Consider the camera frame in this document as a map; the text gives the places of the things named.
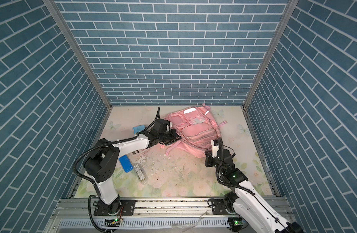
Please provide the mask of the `pink school backpack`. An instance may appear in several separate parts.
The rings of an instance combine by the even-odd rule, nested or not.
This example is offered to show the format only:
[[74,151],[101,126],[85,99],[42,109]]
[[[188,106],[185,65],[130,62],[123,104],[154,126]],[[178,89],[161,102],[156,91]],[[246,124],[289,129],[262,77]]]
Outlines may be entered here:
[[205,152],[212,150],[212,142],[221,136],[220,127],[206,104],[173,112],[165,117],[172,124],[181,139],[167,150],[183,150],[196,158],[204,158]]

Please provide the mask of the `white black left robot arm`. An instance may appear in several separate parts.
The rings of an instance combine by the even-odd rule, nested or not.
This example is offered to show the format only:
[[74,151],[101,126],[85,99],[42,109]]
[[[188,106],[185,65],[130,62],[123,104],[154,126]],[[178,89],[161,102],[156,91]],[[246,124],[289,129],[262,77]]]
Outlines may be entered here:
[[157,144],[169,146],[179,140],[181,136],[171,127],[171,123],[157,118],[131,138],[116,141],[100,139],[93,148],[74,161],[73,172],[92,184],[99,206],[106,209],[106,215],[114,216],[120,214],[122,209],[112,179],[117,163],[121,163],[121,157]]

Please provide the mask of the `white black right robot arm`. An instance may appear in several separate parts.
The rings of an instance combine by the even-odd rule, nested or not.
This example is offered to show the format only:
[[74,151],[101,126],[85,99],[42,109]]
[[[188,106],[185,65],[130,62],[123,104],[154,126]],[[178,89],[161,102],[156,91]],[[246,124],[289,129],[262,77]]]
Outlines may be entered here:
[[216,168],[218,183],[231,189],[224,198],[228,212],[245,219],[257,233],[303,232],[297,222],[290,223],[256,191],[246,175],[235,167],[229,150],[218,150],[216,156],[208,150],[205,156],[205,166]]

